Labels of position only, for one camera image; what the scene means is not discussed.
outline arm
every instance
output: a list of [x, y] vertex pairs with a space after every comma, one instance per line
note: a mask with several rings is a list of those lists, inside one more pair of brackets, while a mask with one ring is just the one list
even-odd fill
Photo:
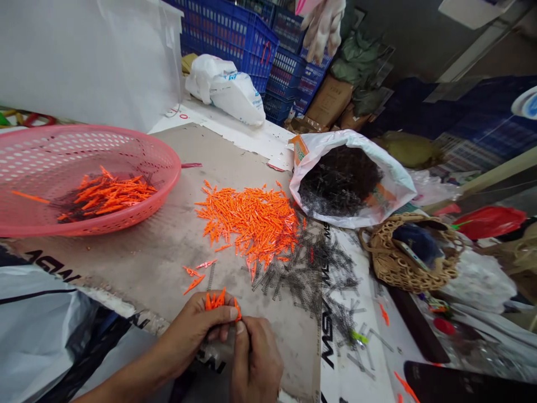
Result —
[[218, 337], [226, 341], [229, 323], [238, 315], [233, 296], [226, 294], [225, 306], [211, 311], [205, 311], [205, 296], [205, 293], [194, 294], [150, 351], [75, 403], [142, 402], [186, 370], [206, 336], [209, 341]]

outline white plastic bag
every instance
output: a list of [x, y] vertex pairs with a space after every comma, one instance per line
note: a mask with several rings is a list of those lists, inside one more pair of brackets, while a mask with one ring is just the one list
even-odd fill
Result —
[[443, 184], [439, 177], [431, 176], [427, 170], [408, 170], [408, 173], [418, 192], [411, 202], [415, 206], [435, 204], [443, 200], [457, 200], [463, 194], [457, 185]]
[[207, 54], [197, 57], [185, 87], [204, 104], [213, 104], [247, 125], [265, 122], [261, 95], [250, 76], [237, 72], [233, 62]]
[[459, 276], [440, 289], [455, 302], [484, 312], [502, 313], [503, 303], [516, 295], [516, 285], [493, 256], [466, 248], [457, 263]]
[[[371, 140], [353, 130], [329, 133], [308, 133], [294, 137], [290, 142], [295, 147], [295, 170], [289, 188], [296, 202], [310, 217], [337, 227], [361, 228], [376, 225], [387, 219], [395, 210], [416, 196], [414, 183], [403, 166], [388, 152]], [[361, 148], [383, 173], [373, 197], [357, 217], [333, 217], [308, 211], [300, 202], [300, 181], [332, 148], [347, 146]]]

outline red basket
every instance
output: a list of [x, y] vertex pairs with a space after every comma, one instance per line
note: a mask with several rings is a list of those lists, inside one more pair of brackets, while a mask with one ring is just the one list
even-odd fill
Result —
[[[84, 175], [144, 175], [157, 189], [149, 199], [103, 217], [68, 224], [54, 200], [79, 187]], [[42, 126], [0, 135], [0, 237], [83, 236], [118, 231], [154, 214], [179, 180], [181, 161], [159, 139], [108, 126]], [[39, 203], [12, 190], [51, 201]]]

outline cardboard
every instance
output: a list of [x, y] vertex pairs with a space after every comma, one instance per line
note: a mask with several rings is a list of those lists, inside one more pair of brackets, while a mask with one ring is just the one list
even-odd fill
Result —
[[318, 124], [307, 116], [286, 120], [285, 129], [294, 134], [325, 133], [328, 131], [328, 127]]
[[354, 104], [351, 102], [341, 115], [340, 127], [342, 130], [351, 129], [355, 132], [359, 132], [360, 129], [367, 123], [370, 116], [371, 114], [358, 117], [354, 116]]
[[345, 110], [351, 96], [352, 84], [338, 81], [327, 75], [306, 116], [322, 126], [331, 127]]

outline woven basket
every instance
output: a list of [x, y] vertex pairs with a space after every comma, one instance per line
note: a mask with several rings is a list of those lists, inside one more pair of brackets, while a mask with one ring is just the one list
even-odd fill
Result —
[[[435, 238], [451, 245], [442, 248], [445, 257], [435, 260], [435, 268], [432, 271], [421, 269], [392, 241], [393, 232], [401, 225], [418, 222], [432, 229]], [[464, 244], [457, 232], [442, 223], [439, 218], [414, 213], [393, 215], [374, 227], [370, 234], [369, 244], [364, 241], [363, 232], [364, 228], [361, 228], [359, 236], [362, 246], [373, 256], [376, 276], [387, 284], [419, 294], [424, 291], [437, 290], [458, 275], [456, 265], [464, 250]]]

